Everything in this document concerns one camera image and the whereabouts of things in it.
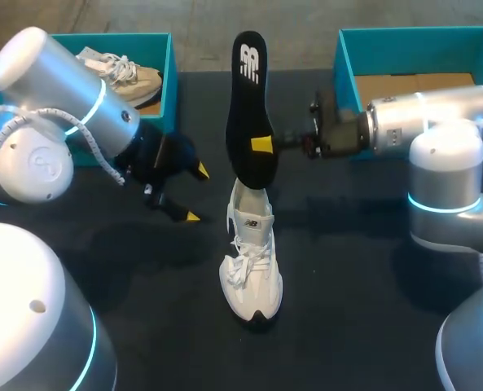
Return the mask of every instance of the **white sneaker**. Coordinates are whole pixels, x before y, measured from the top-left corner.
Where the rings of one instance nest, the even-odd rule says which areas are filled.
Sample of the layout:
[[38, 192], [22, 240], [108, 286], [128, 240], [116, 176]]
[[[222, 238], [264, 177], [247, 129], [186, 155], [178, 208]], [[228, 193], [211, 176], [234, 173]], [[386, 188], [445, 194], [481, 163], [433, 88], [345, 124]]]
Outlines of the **white sneaker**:
[[135, 64], [125, 55], [102, 54], [86, 47], [77, 55], [77, 59], [135, 108], [161, 92], [163, 80], [160, 73], [154, 68]]
[[265, 190], [252, 190], [235, 180], [226, 211], [233, 237], [233, 257], [219, 267], [223, 293], [245, 321], [272, 319], [281, 305], [283, 279], [275, 258], [274, 215]]

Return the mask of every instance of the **black insole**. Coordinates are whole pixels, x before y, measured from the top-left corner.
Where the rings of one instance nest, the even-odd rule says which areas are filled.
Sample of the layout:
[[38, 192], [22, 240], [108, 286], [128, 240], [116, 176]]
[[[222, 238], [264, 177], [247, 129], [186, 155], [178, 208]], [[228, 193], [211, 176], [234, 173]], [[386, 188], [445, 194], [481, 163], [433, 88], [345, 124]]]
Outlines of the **black insole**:
[[254, 138], [272, 137], [266, 114], [267, 52], [263, 37], [247, 31], [232, 48], [231, 109], [226, 123], [226, 150], [239, 180], [252, 189], [268, 187], [277, 171], [276, 151], [252, 148]]

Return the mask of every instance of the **robotic arm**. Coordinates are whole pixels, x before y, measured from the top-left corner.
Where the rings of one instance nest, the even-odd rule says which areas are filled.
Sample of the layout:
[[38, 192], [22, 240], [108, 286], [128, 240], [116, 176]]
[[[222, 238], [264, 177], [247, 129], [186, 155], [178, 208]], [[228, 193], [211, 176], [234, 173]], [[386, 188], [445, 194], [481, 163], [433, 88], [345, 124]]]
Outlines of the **robotic arm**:
[[411, 234], [445, 252], [483, 253], [483, 86], [371, 101], [345, 119], [333, 94], [317, 94], [315, 131], [276, 140], [300, 144], [310, 158], [374, 154], [410, 156]]
[[310, 111], [314, 131], [285, 134], [276, 139], [278, 147], [300, 144], [312, 159], [353, 156], [364, 151], [405, 154], [424, 131], [459, 119], [474, 122], [483, 141], [483, 86], [375, 99], [365, 112], [352, 118], [337, 110], [335, 93], [318, 92]]
[[148, 207], [175, 221], [199, 220], [164, 194], [167, 178], [184, 170], [209, 178], [191, 141], [143, 120], [45, 31], [24, 29], [2, 48], [0, 92], [0, 202], [45, 202], [68, 188], [73, 169], [65, 134], [73, 143], [88, 142], [120, 184], [124, 179], [107, 160], [125, 182], [143, 184]]

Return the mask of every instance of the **shoe lace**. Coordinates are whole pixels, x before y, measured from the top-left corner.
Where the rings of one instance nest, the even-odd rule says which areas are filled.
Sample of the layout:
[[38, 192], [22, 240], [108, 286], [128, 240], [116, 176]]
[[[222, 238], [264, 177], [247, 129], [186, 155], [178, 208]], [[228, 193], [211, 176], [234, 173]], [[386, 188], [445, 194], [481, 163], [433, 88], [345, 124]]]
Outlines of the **shoe lace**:
[[113, 53], [105, 53], [102, 55], [102, 60], [105, 63], [112, 63], [112, 66], [107, 71], [102, 71], [100, 74], [103, 77], [111, 79], [111, 85], [120, 81], [133, 81], [137, 79], [138, 70], [137, 64], [130, 61], [126, 55], [119, 57]]
[[234, 287], [244, 286], [248, 275], [253, 270], [268, 270], [270, 268], [270, 241], [262, 247], [244, 243], [239, 236], [231, 242], [238, 251], [236, 258], [225, 256], [228, 261], [229, 269], [228, 282]]

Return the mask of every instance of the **cardboard box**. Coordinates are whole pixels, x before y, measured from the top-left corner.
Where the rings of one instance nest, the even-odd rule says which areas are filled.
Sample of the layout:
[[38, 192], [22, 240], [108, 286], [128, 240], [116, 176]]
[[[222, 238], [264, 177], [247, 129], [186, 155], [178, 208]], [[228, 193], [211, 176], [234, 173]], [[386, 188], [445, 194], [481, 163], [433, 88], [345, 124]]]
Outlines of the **cardboard box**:
[[342, 29], [333, 68], [337, 104], [355, 113], [374, 98], [483, 86], [483, 26]]
[[363, 108], [373, 99], [475, 84], [471, 73], [356, 76], [355, 82]]

